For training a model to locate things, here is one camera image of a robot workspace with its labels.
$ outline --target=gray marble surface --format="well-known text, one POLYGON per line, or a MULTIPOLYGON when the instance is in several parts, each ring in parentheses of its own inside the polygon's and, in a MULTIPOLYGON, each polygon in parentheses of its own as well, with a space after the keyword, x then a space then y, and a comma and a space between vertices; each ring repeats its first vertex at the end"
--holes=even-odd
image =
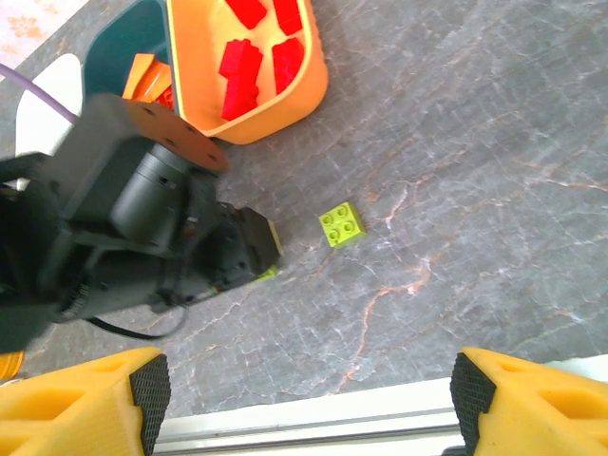
MULTIPOLYGON (((130 1, 91 0, 20 68, 84 56, 130 1)), ((449 375, 462 346, 608 352, 608 2, 313 1, 331 88, 305 121, 226 146, 224 200, 275 221, 277 279, 195 307, 159 346, 170 416, 449 375), (349 200, 341 251, 317 216, 349 200)), ((1 150, 19 91, 0 84, 1 150)), ((161 331, 179 318, 113 315, 161 331)), ((39 373, 139 344, 77 322, 39 373)))

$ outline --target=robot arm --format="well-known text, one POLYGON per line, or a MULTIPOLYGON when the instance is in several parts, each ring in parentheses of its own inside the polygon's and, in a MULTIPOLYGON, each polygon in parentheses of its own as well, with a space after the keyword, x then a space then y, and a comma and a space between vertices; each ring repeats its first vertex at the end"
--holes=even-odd
POLYGON ((222 152, 170 110, 101 95, 52 157, 0 162, 0 352, 52 322, 157 313, 276 264, 272 223, 216 200, 222 152))

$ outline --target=orange plastic container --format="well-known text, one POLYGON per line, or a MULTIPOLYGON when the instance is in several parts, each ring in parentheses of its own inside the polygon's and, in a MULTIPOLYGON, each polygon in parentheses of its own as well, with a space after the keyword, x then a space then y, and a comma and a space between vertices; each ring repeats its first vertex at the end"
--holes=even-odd
POLYGON ((260 0, 268 10, 253 30, 243 26, 225 0, 167 0, 174 100, 180 115, 205 136, 236 144, 257 141, 313 112, 329 83, 325 56, 311 0, 297 0, 304 45, 302 66, 292 83, 276 95, 272 48, 288 36, 279 28, 273 0, 260 0), (219 75, 226 44, 249 39, 264 54, 257 76, 257 108, 233 121, 221 118, 227 80, 219 75))

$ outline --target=red lego brick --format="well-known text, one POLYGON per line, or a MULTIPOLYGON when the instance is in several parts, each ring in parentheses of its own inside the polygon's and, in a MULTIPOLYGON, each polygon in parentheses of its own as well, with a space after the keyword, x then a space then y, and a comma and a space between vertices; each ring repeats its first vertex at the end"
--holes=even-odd
POLYGON ((262 53, 249 40, 233 40, 226 45, 219 66, 219 74, 224 78, 235 75, 249 76, 256 81, 262 64, 262 53))
POLYGON ((173 88, 171 85, 156 99, 156 103, 173 110, 173 88))
POLYGON ((302 30, 302 18, 297 0, 273 0, 278 26, 286 35, 302 30))
POLYGON ((249 30, 255 29, 268 12, 259 0, 226 0, 226 3, 240 23, 249 30))
POLYGON ((233 76, 228 80, 221 118, 233 121, 257 107, 259 89, 248 78, 233 76))
POLYGON ((304 61, 304 46, 297 38, 290 38, 273 46, 276 95, 285 90, 295 79, 304 61))

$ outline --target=black rubber pad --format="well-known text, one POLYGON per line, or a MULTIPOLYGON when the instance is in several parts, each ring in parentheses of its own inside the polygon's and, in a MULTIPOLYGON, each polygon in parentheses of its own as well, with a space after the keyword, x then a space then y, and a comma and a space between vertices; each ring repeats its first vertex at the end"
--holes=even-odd
POLYGON ((496 385, 464 353, 458 353, 449 389, 466 452, 473 456, 480 439, 479 415, 489 411, 496 385))
POLYGON ((159 437, 161 423, 171 398, 166 355, 159 354, 145 366, 133 372, 129 379, 133 402, 142 408, 143 454, 150 456, 154 451, 154 444, 159 437))

